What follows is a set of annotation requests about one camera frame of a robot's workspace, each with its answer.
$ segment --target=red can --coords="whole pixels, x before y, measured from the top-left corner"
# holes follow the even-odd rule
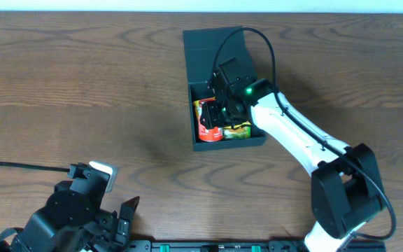
[[[213,129],[206,129],[205,126],[200,123],[200,116],[202,116],[202,105],[208,101],[215,101],[215,98],[212,97],[194,101],[195,114],[199,121],[199,138],[202,141],[220,141],[223,139],[222,128],[215,127]]]

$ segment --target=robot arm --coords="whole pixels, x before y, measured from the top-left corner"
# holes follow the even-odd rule
[[[340,150],[342,154],[346,153],[345,148],[349,147],[347,143],[335,139],[314,125],[290,105],[284,94],[279,92],[277,95],[284,107],[299,122],[311,129],[318,137],[333,145],[337,150]],[[319,162],[331,162],[338,158],[337,155],[328,149],[324,149],[321,144],[284,115],[282,108],[276,102],[274,93],[259,99],[257,104],[250,108],[250,112],[253,123],[278,140],[301,163],[309,176],[318,168]]]
[[[311,129],[314,134],[317,134],[318,137],[324,139],[324,141],[334,146],[337,150],[341,150],[342,154],[346,153],[345,148],[350,147],[347,143],[335,139],[314,125],[288,102],[284,94],[279,92],[277,95],[284,107],[299,122]],[[321,144],[284,115],[283,109],[276,102],[274,93],[259,99],[257,104],[250,108],[250,112],[254,124],[278,140],[298,160],[309,176],[311,176],[313,171],[317,170],[320,162],[331,162],[338,158],[337,155],[328,149],[324,149]],[[353,231],[356,231],[364,224],[365,222],[361,223]],[[304,243],[310,252],[335,252],[347,241],[349,236],[350,234],[342,239],[335,239],[328,235],[319,222],[316,222],[312,231],[306,236]]]
[[[124,251],[139,197],[122,203],[119,216],[116,211],[100,209],[102,197],[113,188],[116,173],[116,167],[103,162],[71,164],[68,177],[73,180],[55,185],[45,206],[32,214],[24,229],[2,232],[0,252]],[[17,235],[8,245],[4,239],[12,231]]]
[[[317,223],[305,244],[311,252],[336,251],[385,207],[374,154],[363,143],[351,148],[322,131],[293,108],[273,83],[243,76],[240,67],[232,58],[215,69],[208,83],[215,101],[203,104],[201,124],[212,129],[251,121],[292,153],[312,182]],[[343,174],[352,178],[343,183]]]

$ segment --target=snack package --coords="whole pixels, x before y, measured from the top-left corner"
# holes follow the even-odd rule
[[[251,137],[251,124],[244,122],[241,125],[231,126],[223,128],[223,139],[249,139]]]
[[[215,127],[213,129],[206,129],[205,126],[203,126],[200,123],[200,116],[202,115],[202,105],[203,103],[207,101],[214,101],[215,98],[206,98],[206,99],[201,99],[198,101],[194,101],[194,108],[195,108],[195,115],[197,117],[197,120],[199,122],[199,138],[202,141],[220,141],[223,138],[223,131],[222,128]]]

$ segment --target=wire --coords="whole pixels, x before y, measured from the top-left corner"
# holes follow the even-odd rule
[[[298,121],[298,119],[296,119],[296,117],[294,117],[291,114],[291,112],[289,112],[288,107],[284,107],[282,105],[281,100],[279,99],[279,97],[277,95],[278,92],[279,92],[279,89],[278,89],[278,86],[276,84],[276,60],[275,60],[275,57],[274,57],[274,50],[273,50],[273,47],[270,44],[269,39],[262,32],[260,32],[260,31],[258,31],[256,29],[253,29],[253,28],[243,27],[243,28],[235,29],[234,31],[229,33],[225,37],[223,42],[220,44],[220,47],[217,49],[217,52],[215,53],[214,63],[213,63],[213,73],[215,72],[215,67],[217,65],[218,55],[220,54],[220,50],[222,49],[222,47],[225,45],[227,40],[232,35],[236,34],[237,32],[242,32],[242,31],[250,31],[250,32],[254,32],[254,33],[260,35],[265,40],[265,42],[267,43],[267,45],[269,47],[270,55],[271,55],[272,73],[273,73],[274,96],[275,96],[276,102],[278,103],[278,106],[283,111],[283,115],[287,115],[287,117],[289,117],[289,119],[291,119],[291,121],[293,121],[294,124],[296,124],[296,126],[298,126],[300,129],[305,131],[310,137],[315,139],[324,148],[328,149],[329,151],[331,151],[332,153],[337,155],[339,158],[341,158],[343,161],[345,161],[358,174],[361,174],[362,176],[364,176],[374,186],[374,188],[377,190],[377,192],[381,196],[383,202],[385,203],[386,208],[387,208],[388,212],[390,213],[390,220],[391,220],[391,228],[390,228],[390,231],[388,232],[388,234],[385,234],[383,236],[374,236],[374,235],[369,235],[369,234],[363,234],[363,233],[360,233],[360,232],[353,232],[352,235],[353,236],[359,236],[359,237],[362,237],[362,238],[365,238],[365,239],[372,239],[372,240],[376,240],[376,241],[383,241],[383,240],[391,238],[394,235],[395,231],[396,231],[396,225],[397,225],[396,215],[395,215],[395,210],[393,209],[393,206],[392,206],[390,200],[386,197],[386,194],[382,191],[382,189],[380,189],[379,186],[376,184],[376,182],[374,182],[374,180],[372,180],[372,178],[366,172],[361,170],[361,168],[359,168],[359,166],[357,166],[353,161],[351,161],[345,155],[341,154],[341,152],[339,150],[337,150],[334,147],[332,147],[331,145],[329,145],[326,140],[321,139],[319,136],[317,136],[316,134],[311,132],[306,126],[301,124]],[[206,81],[206,83],[210,84],[212,79],[213,79],[213,74],[211,74],[211,77]]]
[[[25,169],[35,169],[35,170],[40,170],[40,171],[69,172],[68,168],[45,167],[45,166],[41,166],[41,165],[20,164],[20,163],[14,163],[14,162],[0,162],[0,166],[3,166],[3,167],[18,167],[18,168],[25,168]]]
[[[254,28],[249,28],[249,27],[238,28],[238,29],[235,29],[234,31],[231,31],[231,32],[225,37],[225,39],[223,40],[223,42],[222,42],[222,43],[220,44],[220,46],[218,47],[217,52],[215,52],[214,63],[213,63],[213,73],[215,72],[215,68],[217,67],[217,59],[218,59],[218,56],[219,56],[219,54],[220,54],[220,51],[222,50],[223,46],[226,44],[227,40],[228,40],[231,36],[235,35],[235,34],[238,33],[238,32],[242,32],[242,31],[254,32],[254,33],[260,35],[260,36],[265,40],[265,43],[267,43],[267,46],[268,46],[269,49],[270,49],[271,63],[273,64],[273,69],[272,69],[272,71],[273,71],[273,83],[274,83],[274,85],[275,85],[275,87],[276,87],[276,61],[275,61],[275,59],[274,59],[273,47],[271,46],[271,43],[270,43],[269,39],[267,39],[267,37],[266,37],[262,32],[260,32],[260,31],[258,31],[258,30],[256,30],[256,29],[254,29]],[[213,77],[214,77],[214,75],[211,74],[211,76],[210,76],[209,79],[206,81],[206,83],[211,84],[211,82],[212,82],[212,80],[213,80]]]
[[[238,129],[241,129],[243,127],[251,127],[251,124],[246,123],[246,124],[239,125],[237,127],[231,127],[231,130],[238,130]]]

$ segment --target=wooden table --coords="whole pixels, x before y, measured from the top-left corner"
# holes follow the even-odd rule
[[[276,141],[192,152],[182,31],[243,25],[276,50],[278,83],[314,123],[379,161],[403,251],[403,15],[0,13],[0,161],[122,167],[102,207],[140,195],[135,234],[303,237],[310,179]],[[261,77],[269,53],[247,45]],[[66,179],[0,168],[0,231],[24,227]],[[382,235],[386,211],[364,228]]]

